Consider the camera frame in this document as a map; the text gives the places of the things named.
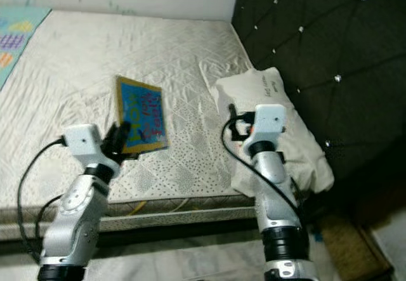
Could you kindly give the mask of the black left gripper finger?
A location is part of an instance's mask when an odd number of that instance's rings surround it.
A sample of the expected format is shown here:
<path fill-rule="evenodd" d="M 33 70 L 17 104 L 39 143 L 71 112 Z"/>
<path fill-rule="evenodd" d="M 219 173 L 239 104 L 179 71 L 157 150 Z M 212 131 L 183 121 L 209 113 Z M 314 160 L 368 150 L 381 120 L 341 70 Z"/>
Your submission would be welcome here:
<path fill-rule="evenodd" d="M 119 155 L 131 155 L 131 151 L 128 150 L 127 142 L 133 129 L 133 125 L 131 125 L 128 121 L 122 121 L 119 126 L 118 132 L 118 148 L 119 148 Z"/>
<path fill-rule="evenodd" d="M 114 162 L 121 162 L 122 138 L 120 137 L 120 127 L 115 122 L 105 134 L 105 156 Z"/>

